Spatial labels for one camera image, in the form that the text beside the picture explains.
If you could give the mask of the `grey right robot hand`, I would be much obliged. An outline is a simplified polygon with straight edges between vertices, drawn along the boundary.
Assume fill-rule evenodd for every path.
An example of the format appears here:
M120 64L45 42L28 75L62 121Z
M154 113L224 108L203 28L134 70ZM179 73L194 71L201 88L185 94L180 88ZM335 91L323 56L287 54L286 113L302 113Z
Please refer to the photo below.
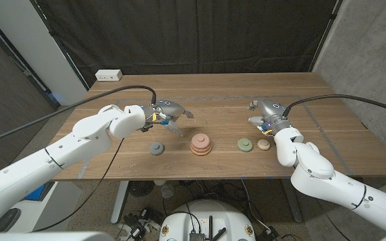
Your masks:
M253 100L248 109L259 109L261 116L249 117L249 122L256 126L264 135L274 136L282 129L292 128L291 123L283 117L285 108L270 100Z

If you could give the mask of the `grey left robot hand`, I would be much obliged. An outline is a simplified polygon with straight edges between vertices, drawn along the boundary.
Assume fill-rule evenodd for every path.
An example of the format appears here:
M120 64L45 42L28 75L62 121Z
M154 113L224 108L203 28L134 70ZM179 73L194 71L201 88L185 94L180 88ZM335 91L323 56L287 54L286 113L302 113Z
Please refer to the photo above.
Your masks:
M148 131L157 121L169 131L183 136L183 132L176 124L177 119L182 115L187 118L194 118L194 115L178 103L169 100L159 100L155 104L142 106L145 114L145 125L141 129L143 132Z

